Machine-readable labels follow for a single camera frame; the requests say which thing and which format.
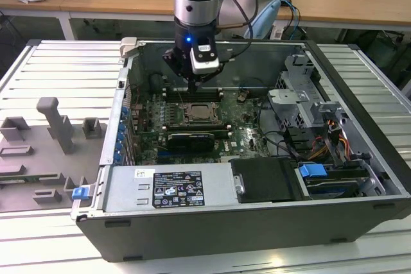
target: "motherboard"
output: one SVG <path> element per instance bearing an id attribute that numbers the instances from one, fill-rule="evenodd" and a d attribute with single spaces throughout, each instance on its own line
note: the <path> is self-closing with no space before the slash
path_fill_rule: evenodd
<path id="1" fill-rule="evenodd" d="M 194 164 L 269 157 L 258 129 L 263 98 L 246 90 L 142 94 L 133 104 L 136 163 Z"/>

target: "wooden desk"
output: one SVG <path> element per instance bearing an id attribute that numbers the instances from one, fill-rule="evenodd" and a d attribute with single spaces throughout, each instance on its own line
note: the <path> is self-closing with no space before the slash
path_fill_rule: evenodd
<path id="1" fill-rule="evenodd" d="M 303 24 L 344 23 L 352 28 L 411 26 L 411 0 L 293 0 Z"/>
<path id="2" fill-rule="evenodd" d="M 411 30 L 411 0 L 293 0 L 301 26 L 368 30 Z M 46 0 L 24 4 L 0 0 L 8 15 L 48 16 L 60 20 L 64 35 L 74 40 L 70 18 L 172 21 L 173 0 Z M 281 8 L 278 23 L 291 17 Z"/>

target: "black plastic cover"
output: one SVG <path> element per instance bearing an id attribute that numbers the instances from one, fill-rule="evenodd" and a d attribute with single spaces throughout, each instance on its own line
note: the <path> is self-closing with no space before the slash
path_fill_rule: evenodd
<path id="1" fill-rule="evenodd" d="M 301 189 L 290 158 L 259 157 L 231 160 L 234 176 L 241 176 L 245 194 L 240 203 L 302 200 Z"/>

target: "power supply label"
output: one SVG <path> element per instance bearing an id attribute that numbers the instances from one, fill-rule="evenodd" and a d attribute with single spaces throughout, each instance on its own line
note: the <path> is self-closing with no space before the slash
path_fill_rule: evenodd
<path id="1" fill-rule="evenodd" d="M 204 204 L 201 171 L 153 175 L 153 207 L 196 207 Z"/>

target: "blue tab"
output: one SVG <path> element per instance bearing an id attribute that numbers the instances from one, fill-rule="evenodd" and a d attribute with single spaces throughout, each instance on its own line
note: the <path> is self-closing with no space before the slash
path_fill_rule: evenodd
<path id="1" fill-rule="evenodd" d="M 117 142 L 114 149 L 120 151 L 121 149 L 123 149 L 123 144 L 120 141 Z"/>
<path id="2" fill-rule="evenodd" d="M 124 132 L 126 130 L 126 126 L 120 123 L 118 125 L 118 130 L 121 131 L 121 132 Z"/>
<path id="3" fill-rule="evenodd" d="M 71 195 L 73 200 L 88 200 L 89 199 L 89 188 L 88 187 L 76 187 L 73 189 Z"/>
<path id="4" fill-rule="evenodd" d="M 328 176 L 322 164 L 304 164 L 299 169 L 303 178 L 306 176 Z"/>
<path id="5" fill-rule="evenodd" d="M 121 156 L 120 153 L 115 153 L 114 156 L 113 156 L 113 158 L 114 158 L 114 160 L 120 161 L 121 158 L 122 158 L 122 156 Z"/>
<path id="6" fill-rule="evenodd" d="M 123 135 L 122 133 L 118 132 L 118 134 L 117 134 L 117 140 L 123 141 L 123 140 L 124 140 L 124 135 Z"/>

